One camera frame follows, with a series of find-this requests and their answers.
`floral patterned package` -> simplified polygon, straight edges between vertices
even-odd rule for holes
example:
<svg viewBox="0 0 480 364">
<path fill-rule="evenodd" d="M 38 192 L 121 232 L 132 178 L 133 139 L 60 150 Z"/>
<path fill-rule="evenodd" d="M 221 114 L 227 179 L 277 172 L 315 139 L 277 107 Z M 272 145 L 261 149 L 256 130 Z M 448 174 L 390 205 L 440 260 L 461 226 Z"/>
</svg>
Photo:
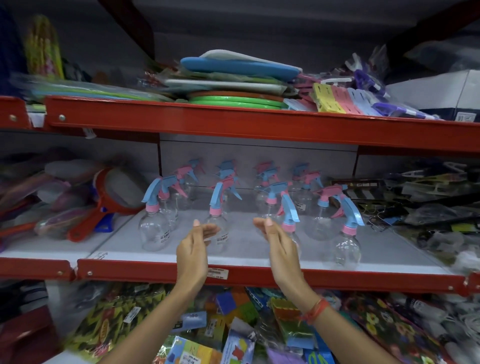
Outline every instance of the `floral patterned package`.
<svg viewBox="0 0 480 364">
<path fill-rule="evenodd" d="M 437 340 L 392 310 L 381 299 L 356 293 L 345 300 L 343 310 L 401 362 L 444 363 Z"/>
</svg>

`hand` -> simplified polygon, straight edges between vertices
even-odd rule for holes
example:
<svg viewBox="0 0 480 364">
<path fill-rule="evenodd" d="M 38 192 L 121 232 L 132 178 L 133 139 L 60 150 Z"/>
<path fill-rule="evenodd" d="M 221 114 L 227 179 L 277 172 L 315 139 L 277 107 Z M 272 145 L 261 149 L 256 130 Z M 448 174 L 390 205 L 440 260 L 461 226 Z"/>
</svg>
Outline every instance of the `hand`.
<svg viewBox="0 0 480 364">
<path fill-rule="evenodd" d="M 318 296 L 303 278 L 297 245 L 270 218 L 254 218 L 253 224 L 270 243 L 270 266 L 275 282 L 289 300 L 307 312 L 318 302 Z"/>
<path fill-rule="evenodd" d="M 177 247 L 177 284 L 191 298 L 202 288 L 207 278 L 208 261 L 205 238 L 210 238 L 220 231 L 215 224 L 200 225 L 193 222 L 193 229 Z"/>
</svg>

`shelf bracket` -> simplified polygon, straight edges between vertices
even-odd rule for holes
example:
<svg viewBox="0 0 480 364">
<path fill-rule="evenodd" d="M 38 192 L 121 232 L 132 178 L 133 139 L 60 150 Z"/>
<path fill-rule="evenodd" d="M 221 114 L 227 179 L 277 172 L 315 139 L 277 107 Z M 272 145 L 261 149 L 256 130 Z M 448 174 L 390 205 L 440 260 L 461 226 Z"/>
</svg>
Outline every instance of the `shelf bracket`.
<svg viewBox="0 0 480 364">
<path fill-rule="evenodd" d="M 403 54 L 428 40 L 443 40 L 480 18 L 480 0 L 465 0 L 420 20 L 417 25 L 387 42 L 390 65 L 398 64 Z"/>
<path fill-rule="evenodd" d="M 155 59 L 155 38 L 152 27 L 132 0 L 98 0 L 118 25 L 149 56 Z"/>
</svg>

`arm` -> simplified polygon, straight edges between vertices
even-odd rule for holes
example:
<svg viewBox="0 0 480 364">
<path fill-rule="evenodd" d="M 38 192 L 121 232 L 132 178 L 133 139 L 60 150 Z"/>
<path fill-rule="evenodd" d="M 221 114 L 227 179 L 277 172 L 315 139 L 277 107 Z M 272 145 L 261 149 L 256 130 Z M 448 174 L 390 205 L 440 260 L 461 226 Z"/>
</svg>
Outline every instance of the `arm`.
<svg viewBox="0 0 480 364">
<path fill-rule="evenodd" d="M 320 296 L 303 278 L 297 247 L 271 219 L 255 218 L 253 223 L 270 243 L 270 265 L 275 282 L 303 313 L 310 311 Z M 341 364 L 399 364 L 396 358 L 331 307 L 317 316 L 313 326 Z"/>
<path fill-rule="evenodd" d="M 177 248 L 177 283 L 170 294 L 99 364 L 152 364 L 180 315 L 205 283 L 208 262 L 204 238 L 218 232 L 213 224 L 193 222 Z"/>
</svg>

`stack of plates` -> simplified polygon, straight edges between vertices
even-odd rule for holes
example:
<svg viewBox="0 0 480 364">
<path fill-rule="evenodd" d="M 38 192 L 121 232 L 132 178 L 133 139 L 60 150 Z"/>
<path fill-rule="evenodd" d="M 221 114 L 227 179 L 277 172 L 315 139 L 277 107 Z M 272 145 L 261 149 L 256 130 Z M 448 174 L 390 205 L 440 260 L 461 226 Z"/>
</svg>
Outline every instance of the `stack of plates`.
<svg viewBox="0 0 480 364">
<path fill-rule="evenodd" d="M 282 97 L 235 91 L 199 91 L 188 95 L 189 103 L 196 105 L 230 106 L 281 110 L 288 106 Z"/>
</svg>

